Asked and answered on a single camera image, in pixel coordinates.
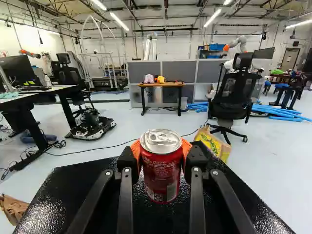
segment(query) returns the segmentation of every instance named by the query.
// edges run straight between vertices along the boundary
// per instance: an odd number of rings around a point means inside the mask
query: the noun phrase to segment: keyboard
[[[32,91],[32,90],[44,91],[44,90],[49,90],[49,89],[51,88],[44,87],[44,86],[25,86],[21,88],[21,91]]]

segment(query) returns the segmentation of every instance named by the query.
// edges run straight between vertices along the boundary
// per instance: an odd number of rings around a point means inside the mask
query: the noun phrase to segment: can lid
[[[140,139],[141,146],[154,154],[169,154],[182,145],[182,138],[172,130],[151,129],[146,131]]]

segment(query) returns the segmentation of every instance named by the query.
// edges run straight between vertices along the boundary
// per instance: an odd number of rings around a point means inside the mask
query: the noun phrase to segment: yellow snack bag
[[[210,134],[209,131],[209,126],[200,128],[194,138],[194,141],[202,141],[212,153],[226,163],[230,156],[231,146]]]

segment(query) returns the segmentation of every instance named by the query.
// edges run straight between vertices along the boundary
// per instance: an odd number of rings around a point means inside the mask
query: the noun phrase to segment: pink object
[[[144,84],[147,84],[147,83],[150,83],[150,84],[154,84],[154,76],[151,75],[151,74],[147,74],[144,78]]]

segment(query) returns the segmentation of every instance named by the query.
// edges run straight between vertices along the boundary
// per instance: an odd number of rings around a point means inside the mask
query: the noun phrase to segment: can label
[[[168,158],[158,161],[142,154],[142,159],[146,192],[150,199],[160,203],[174,200],[180,184],[180,157],[169,161]]]

